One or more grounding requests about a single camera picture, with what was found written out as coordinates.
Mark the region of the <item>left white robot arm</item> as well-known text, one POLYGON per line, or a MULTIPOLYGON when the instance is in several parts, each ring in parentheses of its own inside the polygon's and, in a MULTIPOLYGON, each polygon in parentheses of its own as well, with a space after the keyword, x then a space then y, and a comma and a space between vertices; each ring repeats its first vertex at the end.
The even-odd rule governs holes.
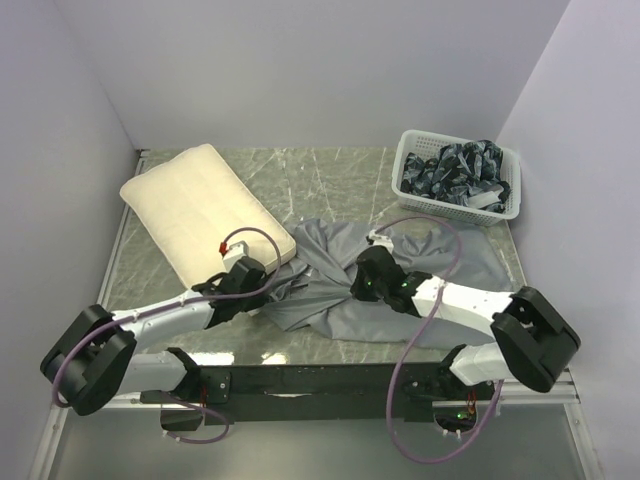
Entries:
POLYGON ((44 356, 40 371, 54 397, 78 415, 90 415, 122 394, 163 391, 176 401, 197 398, 202 369, 182 349, 147 348, 177 335, 228 322, 264 304, 268 275, 244 256, 220 273, 169 300, 132 310, 85 308, 44 356))

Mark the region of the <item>grey pillowcase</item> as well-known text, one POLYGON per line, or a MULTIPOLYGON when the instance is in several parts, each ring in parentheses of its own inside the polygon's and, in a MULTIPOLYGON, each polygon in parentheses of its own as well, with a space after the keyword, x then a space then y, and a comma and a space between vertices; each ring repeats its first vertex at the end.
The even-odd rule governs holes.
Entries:
POLYGON ((453 222, 423 237, 387 229, 389 253, 369 253, 372 226, 310 219, 290 227, 296 255, 283 265, 263 313, 283 331, 309 327, 333 340, 409 340, 423 324, 409 300, 418 274, 510 292, 512 282, 483 231, 453 222))

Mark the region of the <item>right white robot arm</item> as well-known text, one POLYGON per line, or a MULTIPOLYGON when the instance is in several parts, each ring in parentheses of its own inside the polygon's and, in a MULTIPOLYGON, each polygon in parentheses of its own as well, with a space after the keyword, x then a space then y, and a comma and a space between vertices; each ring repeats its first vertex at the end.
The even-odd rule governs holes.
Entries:
POLYGON ((479 346, 461 342, 449 352, 438 377, 449 398, 460 399, 485 381, 507 379, 547 393, 581 347, 576 331, 533 287, 493 292, 407 273, 383 246, 367 248, 356 265, 355 299, 382 301, 417 318, 433 315, 491 339, 479 346))

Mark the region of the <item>dark patterned cloth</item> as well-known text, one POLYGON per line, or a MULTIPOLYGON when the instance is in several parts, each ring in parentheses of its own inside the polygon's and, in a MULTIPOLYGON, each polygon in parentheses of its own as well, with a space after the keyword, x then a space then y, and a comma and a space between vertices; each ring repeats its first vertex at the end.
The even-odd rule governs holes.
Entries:
POLYGON ((501 177, 503 150, 489 140, 446 145, 424 159, 404 161, 400 191, 472 209, 502 213, 511 185, 501 177))

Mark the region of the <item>white plastic basket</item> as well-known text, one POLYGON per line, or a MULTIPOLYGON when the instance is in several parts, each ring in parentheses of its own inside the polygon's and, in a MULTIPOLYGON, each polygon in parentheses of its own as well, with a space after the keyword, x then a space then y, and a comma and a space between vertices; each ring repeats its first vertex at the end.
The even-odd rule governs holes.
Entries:
POLYGON ((405 209, 491 226, 520 213, 520 157, 490 140, 408 130, 397 146, 391 187, 405 209))

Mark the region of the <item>black base bar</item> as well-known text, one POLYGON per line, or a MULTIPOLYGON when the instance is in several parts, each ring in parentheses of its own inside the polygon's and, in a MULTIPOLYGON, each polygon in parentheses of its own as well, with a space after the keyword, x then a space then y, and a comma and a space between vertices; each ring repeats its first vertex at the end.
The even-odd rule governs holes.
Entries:
MULTIPOLYGON (((167 393, 146 390, 144 404, 173 399, 204 406, 231 424, 257 421, 383 419, 392 364, 192 367, 167 393)), ((438 402, 465 408, 488 401, 494 387, 467 387, 436 363, 408 363, 396 380, 392 417, 432 422, 438 402)))

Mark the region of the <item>cream white pillow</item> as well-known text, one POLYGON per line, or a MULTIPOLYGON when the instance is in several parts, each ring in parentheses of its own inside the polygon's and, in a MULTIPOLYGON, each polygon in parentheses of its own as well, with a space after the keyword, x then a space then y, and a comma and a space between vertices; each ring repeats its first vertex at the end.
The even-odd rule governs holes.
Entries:
POLYGON ((173 159, 135 176, 120 189, 185 287, 225 270, 219 246, 232 231, 255 227, 267 233, 241 232, 234 242, 271 273, 277 259, 296 255, 296 242, 250 192, 210 144, 189 148, 173 159))

